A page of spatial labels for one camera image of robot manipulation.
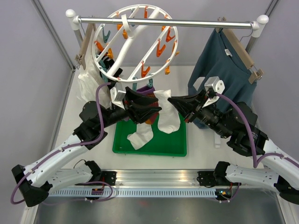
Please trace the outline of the maroon orange sock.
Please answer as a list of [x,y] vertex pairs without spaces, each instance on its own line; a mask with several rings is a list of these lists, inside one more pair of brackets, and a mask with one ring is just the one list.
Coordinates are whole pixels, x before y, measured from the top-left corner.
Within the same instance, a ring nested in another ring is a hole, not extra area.
[[[147,94],[147,97],[152,97],[152,98],[155,98],[155,94],[154,93],[149,93]],[[154,102],[151,104],[153,107],[159,107],[159,104],[158,102]],[[154,124],[157,116],[159,115],[159,112],[156,112],[154,115],[152,115],[147,121],[145,121],[146,124],[148,125],[152,125]]]

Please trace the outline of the purple orange sock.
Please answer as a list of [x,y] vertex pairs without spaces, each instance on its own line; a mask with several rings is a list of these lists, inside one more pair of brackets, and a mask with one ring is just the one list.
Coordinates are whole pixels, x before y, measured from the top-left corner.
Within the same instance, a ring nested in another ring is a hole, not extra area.
[[151,97],[151,98],[155,98],[154,91],[155,91],[154,87],[148,87],[148,86],[144,86],[136,90],[136,92],[142,95],[143,97]]

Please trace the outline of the black sock with white stripes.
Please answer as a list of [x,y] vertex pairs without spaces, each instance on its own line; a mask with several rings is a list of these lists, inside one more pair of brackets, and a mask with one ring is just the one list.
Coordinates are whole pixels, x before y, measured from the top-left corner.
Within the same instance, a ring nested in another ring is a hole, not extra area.
[[114,64],[114,60],[109,58],[108,55],[105,54],[96,64],[101,68],[110,69]]

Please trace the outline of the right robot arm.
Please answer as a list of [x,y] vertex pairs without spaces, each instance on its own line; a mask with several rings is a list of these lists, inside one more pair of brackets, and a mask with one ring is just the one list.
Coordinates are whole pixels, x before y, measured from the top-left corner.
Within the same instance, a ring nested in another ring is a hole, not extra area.
[[213,186],[249,184],[299,203],[299,163],[281,150],[255,124],[257,115],[246,103],[234,103],[212,89],[194,96],[170,97],[185,122],[199,119],[216,134],[229,139],[227,145],[241,156],[250,157],[253,168],[220,161],[213,172]]

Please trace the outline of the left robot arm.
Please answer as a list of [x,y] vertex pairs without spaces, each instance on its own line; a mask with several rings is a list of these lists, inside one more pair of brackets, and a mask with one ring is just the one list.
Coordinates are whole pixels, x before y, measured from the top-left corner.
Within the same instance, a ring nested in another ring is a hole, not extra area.
[[42,203],[50,193],[72,185],[103,184],[102,171],[94,161],[86,161],[80,167],[63,172],[59,169],[97,146],[107,136],[106,127],[124,119],[141,124],[162,109],[153,106],[158,101],[156,97],[142,95],[129,87],[121,92],[121,106],[106,109],[100,104],[99,91],[108,85],[100,85],[95,100],[84,105],[79,115],[82,123],[67,140],[36,162],[12,168],[17,185],[10,198],[11,204],[25,203],[33,207]]

